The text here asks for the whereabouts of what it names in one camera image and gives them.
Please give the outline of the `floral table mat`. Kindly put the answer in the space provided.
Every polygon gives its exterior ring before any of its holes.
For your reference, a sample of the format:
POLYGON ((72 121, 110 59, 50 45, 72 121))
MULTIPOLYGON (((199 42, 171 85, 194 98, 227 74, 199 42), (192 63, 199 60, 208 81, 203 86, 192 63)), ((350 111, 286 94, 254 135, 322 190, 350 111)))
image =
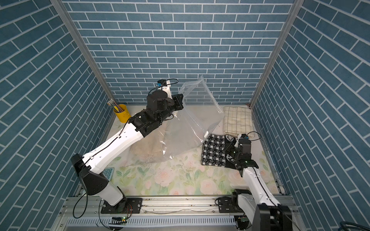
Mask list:
MULTIPOLYGON (((212 134, 225 135, 223 119, 212 134)), ((277 194, 277 185, 257 135, 253 131, 247 135, 252 141, 252 159, 258 164, 263 181, 271 193, 277 194)), ((130 164, 129 147, 107 166, 115 169, 110 182, 127 196, 227 195, 235 189, 249 189, 238 170, 203 166, 202 147, 167 161, 139 165, 130 164)))

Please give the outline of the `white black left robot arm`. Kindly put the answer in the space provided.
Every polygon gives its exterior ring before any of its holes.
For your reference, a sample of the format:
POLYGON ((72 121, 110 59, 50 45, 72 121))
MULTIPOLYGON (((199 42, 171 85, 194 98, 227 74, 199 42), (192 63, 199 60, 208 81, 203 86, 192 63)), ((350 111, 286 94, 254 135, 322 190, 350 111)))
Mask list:
POLYGON ((183 94, 169 95, 169 90, 156 90, 147 96, 146 109, 130 117, 123 128, 92 151, 71 157, 77 177, 88 196, 99 196, 110 206, 124 206, 124 193, 103 174, 104 169, 134 143, 158 129, 164 121, 180 111, 183 94))

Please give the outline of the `aluminium front rail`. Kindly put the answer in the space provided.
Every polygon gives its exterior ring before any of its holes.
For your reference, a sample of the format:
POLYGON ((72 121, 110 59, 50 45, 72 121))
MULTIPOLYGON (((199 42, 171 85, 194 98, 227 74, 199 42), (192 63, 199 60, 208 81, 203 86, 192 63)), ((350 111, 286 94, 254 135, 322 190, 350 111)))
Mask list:
MULTIPOLYGON (((142 196, 139 214, 129 215, 123 231, 235 230, 237 213, 219 213, 217 196, 142 196)), ((102 214, 103 200, 69 197, 52 226, 53 231, 106 231, 113 214, 102 214)))

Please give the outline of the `cream checked folded towel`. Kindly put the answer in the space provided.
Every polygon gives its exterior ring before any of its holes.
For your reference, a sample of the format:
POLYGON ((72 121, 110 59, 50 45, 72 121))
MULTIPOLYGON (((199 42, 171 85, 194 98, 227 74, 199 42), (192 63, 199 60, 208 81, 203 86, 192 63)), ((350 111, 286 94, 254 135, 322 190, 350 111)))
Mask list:
POLYGON ((247 107, 224 107, 223 132, 237 137, 253 131, 252 110, 247 107))

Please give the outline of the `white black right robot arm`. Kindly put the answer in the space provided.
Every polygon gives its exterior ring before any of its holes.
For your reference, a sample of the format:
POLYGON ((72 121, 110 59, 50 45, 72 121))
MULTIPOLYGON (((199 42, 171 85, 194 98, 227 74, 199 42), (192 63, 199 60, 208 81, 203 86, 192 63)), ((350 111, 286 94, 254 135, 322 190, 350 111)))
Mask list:
POLYGON ((246 193, 235 193, 235 205, 247 216, 252 231, 292 231, 291 210, 275 198, 263 181, 251 157, 251 143, 246 134, 241 134, 226 152, 249 188, 246 193))

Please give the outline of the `beige fluffy scarf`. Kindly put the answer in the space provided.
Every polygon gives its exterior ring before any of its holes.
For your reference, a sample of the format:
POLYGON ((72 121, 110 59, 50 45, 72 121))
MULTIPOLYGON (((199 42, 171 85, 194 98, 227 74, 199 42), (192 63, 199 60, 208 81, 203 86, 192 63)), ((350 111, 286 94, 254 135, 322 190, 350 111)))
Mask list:
POLYGON ((158 128, 148 136, 130 147, 129 160, 131 165, 157 163, 165 160, 164 156, 165 129, 158 128))

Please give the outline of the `black white knitted scarf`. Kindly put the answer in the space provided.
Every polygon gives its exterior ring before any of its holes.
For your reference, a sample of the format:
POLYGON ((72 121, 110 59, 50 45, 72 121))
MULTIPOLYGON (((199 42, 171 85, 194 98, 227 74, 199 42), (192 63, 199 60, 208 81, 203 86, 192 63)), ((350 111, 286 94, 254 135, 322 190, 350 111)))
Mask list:
POLYGON ((203 166, 225 167, 225 147, 233 141, 236 141, 236 137, 211 134, 203 143, 201 164, 203 166))

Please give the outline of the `light green calculator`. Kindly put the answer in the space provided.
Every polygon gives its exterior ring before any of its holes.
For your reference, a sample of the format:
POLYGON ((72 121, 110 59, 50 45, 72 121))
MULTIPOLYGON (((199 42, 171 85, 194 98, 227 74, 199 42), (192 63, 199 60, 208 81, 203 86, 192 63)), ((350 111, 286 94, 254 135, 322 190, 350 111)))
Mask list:
POLYGON ((106 178, 111 181, 114 175, 115 169, 113 167, 107 167, 103 170, 103 174, 106 176, 106 178))

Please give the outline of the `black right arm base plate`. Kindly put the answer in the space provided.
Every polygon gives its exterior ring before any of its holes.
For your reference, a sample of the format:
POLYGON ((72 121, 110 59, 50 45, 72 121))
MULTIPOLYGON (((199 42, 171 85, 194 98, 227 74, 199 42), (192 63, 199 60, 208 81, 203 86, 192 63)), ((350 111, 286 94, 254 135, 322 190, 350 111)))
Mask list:
POLYGON ((215 199, 219 213, 244 213, 231 197, 223 196, 215 199))

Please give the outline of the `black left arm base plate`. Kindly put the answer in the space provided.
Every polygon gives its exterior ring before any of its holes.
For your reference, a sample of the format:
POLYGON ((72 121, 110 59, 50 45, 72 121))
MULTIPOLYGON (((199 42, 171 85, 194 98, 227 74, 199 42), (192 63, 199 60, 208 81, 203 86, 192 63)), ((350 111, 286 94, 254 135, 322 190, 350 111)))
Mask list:
POLYGON ((142 198, 124 198, 119 201, 115 206, 104 202, 101 213, 102 214, 139 214, 142 207, 142 198))

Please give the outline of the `yellow pen cup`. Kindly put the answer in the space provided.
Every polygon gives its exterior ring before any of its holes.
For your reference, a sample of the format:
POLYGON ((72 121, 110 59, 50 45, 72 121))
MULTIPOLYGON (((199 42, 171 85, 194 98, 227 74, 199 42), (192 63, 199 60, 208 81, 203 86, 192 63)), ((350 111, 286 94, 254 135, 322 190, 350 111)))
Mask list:
POLYGON ((131 118, 131 114, 124 104, 114 106, 114 113, 121 123, 126 123, 131 118))

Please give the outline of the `clear plastic vacuum bag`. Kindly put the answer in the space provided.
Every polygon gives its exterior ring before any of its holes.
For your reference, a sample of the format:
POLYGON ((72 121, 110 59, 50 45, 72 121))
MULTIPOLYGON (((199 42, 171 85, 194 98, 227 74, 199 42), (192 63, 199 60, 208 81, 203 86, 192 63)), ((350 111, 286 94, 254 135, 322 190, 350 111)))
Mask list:
POLYGON ((179 93, 184 95, 184 108, 159 127, 165 129, 164 161, 202 146, 224 118, 204 77, 184 83, 179 93))

